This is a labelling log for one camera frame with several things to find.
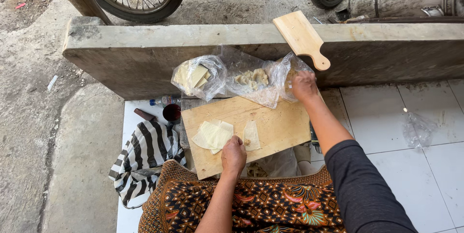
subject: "brown knife handle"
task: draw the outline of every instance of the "brown knife handle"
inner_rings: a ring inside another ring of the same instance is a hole
[[[147,120],[147,121],[151,121],[151,120],[156,121],[156,116],[151,115],[151,114],[149,114],[148,112],[144,112],[144,111],[140,110],[139,108],[136,108],[136,109],[134,110],[134,112],[135,112],[138,116],[142,117],[144,120]]]

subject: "woman's left hand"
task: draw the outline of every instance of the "woman's left hand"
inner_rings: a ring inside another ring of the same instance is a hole
[[[221,159],[223,168],[221,176],[233,176],[238,180],[247,162],[242,139],[236,135],[232,136],[222,149]]]

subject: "plywood board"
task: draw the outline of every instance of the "plywood board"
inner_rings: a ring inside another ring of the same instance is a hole
[[[324,41],[301,11],[277,17],[273,22],[297,56],[310,56],[317,70],[330,67],[330,61],[320,51]]]
[[[234,126],[234,135],[242,136],[248,121],[256,121],[261,149],[247,152],[251,162],[309,141],[309,116],[300,102],[279,99],[275,109],[236,96],[200,107],[183,110],[182,118],[198,178],[204,179],[222,172],[221,153],[212,155],[198,147],[191,138],[204,121],[218,119]]]

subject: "woman's hand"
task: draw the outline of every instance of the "woman's hand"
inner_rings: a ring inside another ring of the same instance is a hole
[[[242,139],[234,135],[222,149],[222,176],[233,176],[238,181],[247,162],[247,153]]]
[[[291,91],[301,102],[317,97],[316,75],[310,71],[300,71],[293,77]]]

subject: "black and white striped bag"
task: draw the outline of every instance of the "black and white striped bag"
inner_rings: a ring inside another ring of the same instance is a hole
[[[166,160],[174,159],[187,166],[184,151],[178,143],[176,131],[154,121],[137,124],[130,141],[127,141],[109,171],[125,208],[129,200],[148,191],[153,192]]]

